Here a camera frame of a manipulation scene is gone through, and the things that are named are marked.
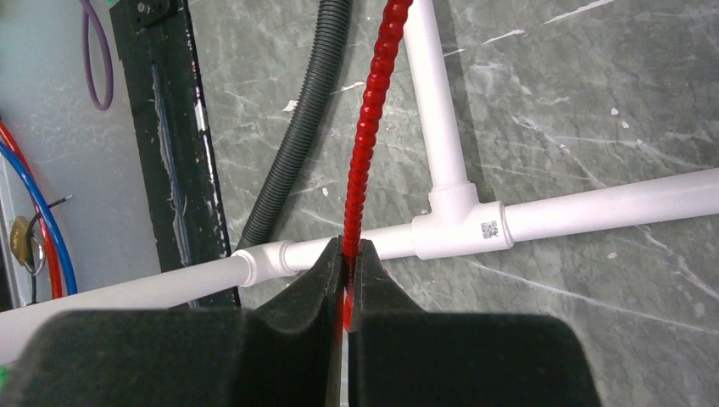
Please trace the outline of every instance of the pipe joint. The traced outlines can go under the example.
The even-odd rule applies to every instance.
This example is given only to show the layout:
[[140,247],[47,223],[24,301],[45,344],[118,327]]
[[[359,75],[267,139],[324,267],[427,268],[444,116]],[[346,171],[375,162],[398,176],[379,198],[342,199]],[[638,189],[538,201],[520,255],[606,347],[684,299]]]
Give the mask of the pipe joint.
[[265,280],[296,276],[297,272],[292,271],[285,261],[285,252],[293,243],[290,240],[283,240],[237,250],[233,253],[232,257],[242,257],[250,266],[247,279],[240,282],[239,286],[250,287]]
[[465,182],[450,188],[433,188],[429,192],[429,204],[431,215],[445,222],[461,222],[479,204],[477,187]]
[[442,208],[441,215],[432,212],[412,220],[413,244],[420,259],[485,253],[514,246],[503,203],[476,203],[468,214],[454,219],[446,215],[450,210],[452,207],[448,206]]

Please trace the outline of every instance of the white vein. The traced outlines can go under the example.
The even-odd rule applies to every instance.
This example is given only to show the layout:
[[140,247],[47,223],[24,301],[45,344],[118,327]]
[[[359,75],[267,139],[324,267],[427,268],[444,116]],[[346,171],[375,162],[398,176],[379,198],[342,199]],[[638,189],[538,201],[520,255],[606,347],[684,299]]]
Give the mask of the white vein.
[[309,215],[309,216],[311,216],[312,218],[315,218],[316,220],[318,220],[318,221],[320,221],[320,222],[322,222],[322,223],[327,223],[328,225],[333,225],[333,226],[337,226],[337,227],[344,227],[343,224],[338,223],[338,222],[335,222],[334,220],[329,220],[329,219],[323,218],[323,217],[321,217],[317,212],[314,212],[314,211],[312,211],[312,210],[300,209],[299,211],[302,212],[302,213],[305,214],[305,215]]
[[407,151],[407,152],[410,152],[410,153],[420,153],[420,150],[419,150],[418,148],[412,148],[412,147],[407,147],[407,146],[400,146],[400,145],[398,145],[398,144],[391,144],[391,143],[388,143],[388,142],[377,142],[377,144],[380,145],[380,146],[385,146],[385,147],[387,147],[387,148],[396,148],[396,149],[398,149],[398,150]]
[[557,103],[569,102],[569,100],[570,100],[569,98],[555,98],[555,100],[553,100],[553,101],[551,101],[551,102],[547,102],[547,98],[541,97],[541,98],[539,98],[538,101],[539,101],[541,104],[545,104],[545,105],[547,105],[547,106],[555,106]]
[[520,34],[524,34],[525,32],[526,32],[526,31],[524,31],[524,30],[514,30],[514,31],[510,31],[510,32],[508,32],[508,33],[506,33],[506,34],[504,34],[504,35],[502,35],[502,36],[496,36],[495,38],[491,38],[491,39],[489,39],[489,40],[486,40],[485,42],[482,43],[482,45],[487,45],[487,44],[489,44],[489,43],[492,43],[492,42],[501,40],[501,39],[506,38],[506,37],[508,37],[508,36],[518,36],[518,35],[520,35]]
[[499,139],[492,140],[492,142],[498,142],[500,144],[507,144],[508,146],[516,146],[516,147],[520,147],[520,148],[526,148],[528,150],[547,151],[546,148],[530,146],[529,144],[522,144],[520,142],[506,142],[504,140],[499,140]]
[[448,56],[455,55],[455,54],[457,54],[457,53],[463,53],[464,51],[466,51],[466,49],[464,49],[464,48],[455,49],[454,51],[450,51],[450,52],[448,52],[448,53],[445,53],[445,54],[444,54],[444,57],[447,58]]
[[[528,120],[525,117],[521,118],[515,118],[515,123],[518,125],[521,125],[522,127],[525,127],[527,129],[531,130],[537,130],[533,126],[533,122],[528,124],[527,122],[521,122],[519,119]],[[672,164],[681,165],[683,167],[691,168],[693,170],[709,170],[713,167],[706,164],[694,164],[690,163],[687,160],[680,159],[679,157],[675,157],[673,155],[669,155],[667,153],[662,153],[660,150],[651,147],[650,145],[646,144],[644,140],[637,139],[635,142],[625,142],[623,140],[598,140],[596,138],[584,138],[584,137],[567,137],[567,136],[557,136],[557,137],[547,137],[551,138],[551,140],[567,140],[567,141],[573,141],[573,142],[592,142],[595,144],[615,144],[615,145],[622,145],[627,147],[634,147],[639,148],[640,151],[643,153],[646,153],[650,159],[653,159],[654,161],[664,164],[664,161],[668,161]]]
[[69,153],[65,153],[65,154],[62,154],[62,155],[56,155],[56,156],[52,157],[51,159],[46,159],[46,160],[44,160],[44,161],[38,161],[38,160],[35,160],[35,159],[31,159],[30,161],[33,162],[33,163],[35,163],[35,164],[37,164],[37,165],[45,165],[45,164],[50,164],[50,163],[55,162],[55,161],[60,161],[61,159],[66,159],[66,158],[68,158],[68,157],[70,157],[70,156],[73,156],[73,155],[75,155],[75,154],[83,154],[83,153],[87,153],[87,152],[90,152],[90,151],[92,151],[92,148],[83,148],[82,150],[70,151]]
[[355,83],[353,83],[352,85],[349,85],[349,86],[342,86],[342,87],[339,88],[338,91],[332,92],[332,93],[330,93],[330,94],[331,94],[331,95],[335,95],[335,94],[338,94],[338,93],[340,93],[340,92],[348,91],[348,90],[350,90],[350,89],[355,89],[356,87],[364,86],[364,85],[365,85],[364,82],[358,81],[358,82],[355,82]]
[[539,283],[539,282],[533,282],[532,280],[528,280],[528,279],[526,279],[526,278],[524,278],[524,277],[515,276],[515,275],[513,275],[513,274],[510,274],[510,273],[507,273],[507,272],[504,272],[504,271],[501,271],[501,270],[496,270],[496,269],[487,267],[486,265],[483,265],[482,263],[477,263],[477,262],[475,262],[475,261],[469,261],[469,260],[467,260],[467,259],[462,259],[462,260],[464,260],[466,263],[469,263],[470,265],[474,265],[475,267],[477,267],[477,268],[480,269],[480,270],[491,271],[491,272],[493,272],[494,274],[497,274],[497,275],[499,275],[499,276],[503,276],[503,277],[509,278],[509,279],[511,279],[511,280],[515,280],[515,281],[518,281],[518,282],[522,282],[522,283],[524,283],[524,284],[527,284],[527,285],[530,286],[530,287],[538,288],[538,289],[541,289],[541,290],[544,290],[544,291],[548,291],[548,292],[553,293],[553,294],[562,295],[562,296],[569,297],[569,298],[579,299],[579,300],[584,301],[584,302],[587,303],[587,304],[591,304],[591,305],[594,305],[594,306],[597,306],[597,307],[600,307],[600,308],[610,309],[610,310],[615,311],[615,312],[619,312],[619,313],[623,313],[623,314],[629,314],[629,315],[637,316],[637,317],[639,317],[639,318],[644,318],[644,319],[647,319],[647,320],[658,321],[658,322],[661,322],[661,323],[664,323],[664,324],[667,324],[667,325],[680,326],[680,327],[682,327],[682,328],[686,328],[686,329],[689,329],[689,330],[691,330],[691,331],[708,333],[708,334],[710,334],[710,335],[719,335],[719,331],[718,331],[718,330],[705,329],[705,328],[701,328],[701,327],[698,327],[698,326],[693,326],[693,325],[685,324],[685,323],[683,323],[683,322],[672,321],[672,320],[668,320],[668,319],[665,319],[665,318],[660,318],[660,317],[658,317],[658,316],[654,316],[654,315],[650,315],[650,314],[645,314],[644,312],[632,311],[632,310],[630,310],[630,309],[625,309],[625,308],[622,308],[622,307],[617,307],[616,305],[607,304],[607,303],[604,303],[604,302],[602,302],[602,301],[596,300],[596,299],[594,299],[594,298],[585,297],[585,296],[580,295],[580,294],[576,294],[576,293],[572,293],[572,292],[569,292],[569,291],[566,291],[566,290],[561,290],[561,289],[559,289],[559,288],[554,288],[554,287],[551,287],[551,286],[547,286],[547,285],[542,284],[542,283]]
[[255,103],[255,102],[253,102],[253,101],[251,101],[251,100],[249,100],[249,99],[247,99],[247,98],[245,98],[245,97],[242,97],[242,96],[240,96],[240,95],[238,95],[238,94],[236,94],[236,93],[234,93],[234,92],[225,91],[225,93],[227,93],[228,95],[234,96],[234,97],[237,98],[237,100],[239,100],[240,102],[249,103],[249,104],[252,104],[252,105],[254,105],[254,106],[259,106],[257,103]]
[[265,118],[266,118],[267,120],[284,121],[285,123],[289,123],[289,122],[290,122],[290,118],[289,118],[289,117],[285,117],[285,116],[265,116]]
[[275,149],[275,150],[277,150],[279,148],[279,146],[276,146],[276,145],[272,144],[271,142],[268,142],[265,137],[261,137],[259,135],[259,133],[253,133],[248,136],[240,137],[239,140],[237,140],[236,142],[233,141],[232,144],[239,146],[240,144],[244,144],[245,142],[255,142],[255,141],[261,142],[265,146]]
[[650,243],[654,244],[658,248],[662,248],[662,249],[666,250],[671,256],[673,256],[677,259],[677,266],[679,267],[680,275],[682,275],[684,278],[686,278],[688,282],[691,282],[692,284],[694,284],[694,286],[697,287],[699,290],[705,292],[710,297],[719,301],[719,293],[714,291],[714,288],[712,288],[709,284],[703,282],[696,274],[694,274],[693,271],[691,271],[689,269],[689,267],[687,265],[687,260],[684,258],[684,256],[674,253],[674,251],[671,250],[664,243],[656,240],[654,238],[654,236],[652,236],[651,231],[649,231],[647,228],[640,228],[640,229],[642,230],[644,237],[646,237],[646,239]]
[[[542,176],[538,176],[538,175],[534,175],[534,174],[529,174],[529,173],[527,173],[527,172],[522,172],[522,171],[517,171],[517,170],[510,170],[510,169],[505,168],[505,167],[498,167],[498,166],[494,166],[494,165],[483,165],[482,168],[483,168],[484,170],[499,170],[499,171],[509,172],[509,173],[511,173],[511,174],[517,174],[517,175],[519,175],[519,176],[530,176],[530,177],[532,177],[532,178],[543,178]],[[573,175],[571,175],[571,174],[564,174],[564,173],[561,173],[561,172],[553,172],[553,171],[541,170],[541,169],[539,169],[539,168],[523,167],[523,169],[524,169],[524,170],[528,170],[528,171],[540,172],[540,173],[543,173],[543,174],[549,174],[550,176],[561,176],[561,177],[571,178],[571,179],[575,179],[575,180],[591,181],[590,178],[587,178],[587,177],[584,177],[584,176],[573,176]]]
[[235,162],[234,160],[223,158],[217,160],[217,165],[223,165],[223,166],[231,166],[235,168],[239,168],[241,170],[250,170],[252,172],[258,172],[256,168],[250,167],[249,165],[240,164],[238,162]]
[[[555,146],[561,145],[561,143],[557,141],[558,137],[550,136],[548,134],[548,132],[544,131],[542,126],[539,123],[537,123],[536,121],[534,121],[528,117],[524,117],[524,116],[514,116],[513,114],[510,114],[510,115],[511,115],[512,121],[514,121],[517,125],[520,125],[526,129],[537,131],[537,132],[541,133],[544,138],[546,138],[549,142],[551,142]],[[592,182],[592,185],[594,185],[595,187],[599,187],[599,188],[607,187],[606,184],[604,184],[602,181],[600,181],[599,178],[594,176],[594,174],[592,174],[592,172],[589,171],[587,166],[584,165],[584,163],[581,160],[577,159],[572,154],[569,154],[569,155],[574,160],[574,162],[577,163],[577,165],[579,165],[579,168],[581,168],[584,171],[584,173],[587,174],[587,177],[589,178],[589,181]]]
[[294,195],[299,195],[299,194],[302,194],[302,193],[312,192],[312,191],[314,191],[314,190],[317,190],[317,189],[320,189],[320,188],[324,188],[324,187],[326,187],[326,186],[328,186],[328,185],[331,185],[331,184],[334,184],[334,183],[336,183],[336,181],[330,181],[330,182],[327,182],[326,184],[321,184],[321,185],[316,185],[316,186],[314,186],[314,187],[309,187],[309,188],[301,189],[301,190],[299,190],[299,191],[290,193],[290,194],[288,195],[288,197],[291,197],[291,196],[294,196]]
[[682,134],[682,133],[675,133],[672,131],[665,131],[664,132],[668,137],[679,140],[680,142],[687,142],[691,139],[697,139],[704,142],[711,142],[714,143],[714,140],[711,139],[706,134],[706,131],[699,129],[699,134]]
[[559,21],[559,20],[565,19],[567,17],[572,17],[572,15],[584,13],[585,11],[589,11],[592,8],[601,7],[601,6],[604,6],[606,4],[613,3],[613,2],[614,2],[614,0],[599,0],[599,1],[587,4],[586,6],[582,6],[582,7],[578,8],[574,11],[571,11],[569,13],[564,13],[562,15],[558,15],[558,16],[554,17],[553,19],[542,23],[542,25],[554,23],[555,21]]
[[410,296],[412,297],[426,297],[429,298],[430,301],[439,309],[440,311],[444,311],[444,308],[442,305],[440,305],[437,300],[434,298],[433,294],[438,295],[439,297],[445,297],[446,299],[453,299],[452,297],[444,294],[437,293],[435,291],[429,291],[424,287],[412,287],[412,288],[406,288],[402,287]]

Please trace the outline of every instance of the purple cable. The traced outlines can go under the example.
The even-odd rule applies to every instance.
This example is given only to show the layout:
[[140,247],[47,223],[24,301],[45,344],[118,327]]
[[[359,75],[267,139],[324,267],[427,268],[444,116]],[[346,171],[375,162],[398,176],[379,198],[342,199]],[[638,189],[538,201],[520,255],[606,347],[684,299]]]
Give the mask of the purple cable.
[[[92,8],[90,0],[80,0],[80,3],[82,3],[82,57],[85,60],[87,90],[90,92],[92,104],[94,104],[98,110],[107,110],[110,104],[112,104],[114,89],[112,57],[110,57],[108,38],[105,36],[103,25],[100,24],[98,14],[95,13],[95,9]],[[98,99],[98,91],[95,90],[95,81],[92,78],[92,65],[90,64],[90,21],[92,21],[92,26],[98,34],[100,50],[103,53],[103,63],[105,65],[105,100],[102,103],[100,103],[100,99]]]

